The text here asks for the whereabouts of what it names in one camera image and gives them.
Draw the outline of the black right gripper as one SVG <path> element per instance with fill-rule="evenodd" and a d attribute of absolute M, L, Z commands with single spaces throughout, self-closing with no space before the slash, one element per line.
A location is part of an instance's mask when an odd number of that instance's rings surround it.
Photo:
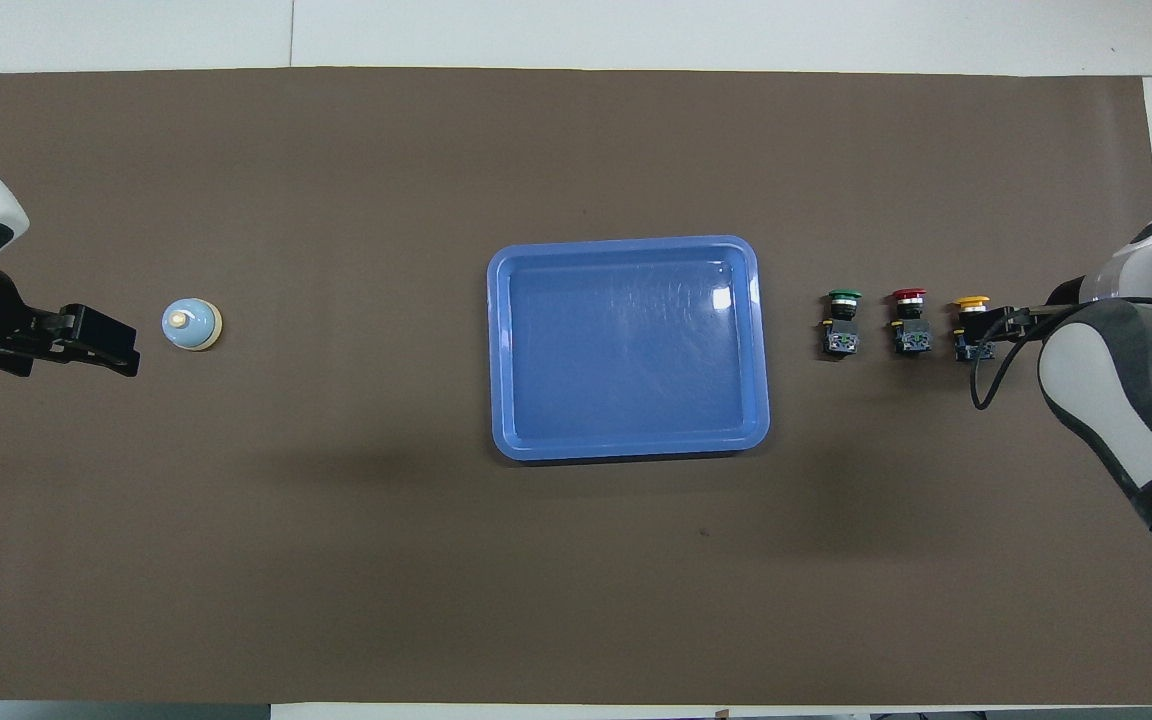
<path fill-rule="evenodd" d="M 1049 325 L 1058 325 L 1064 316 L 1082 306 L 1079 291 L 1085 278 L 1073 278 L 1058 285 L 1044 304 L 1028 306 L 1026 324 L 1024 306 L 995 306 L 980 314 L 980 342 L 1018 342 L 1026 336 L 1047 336 Z"/>

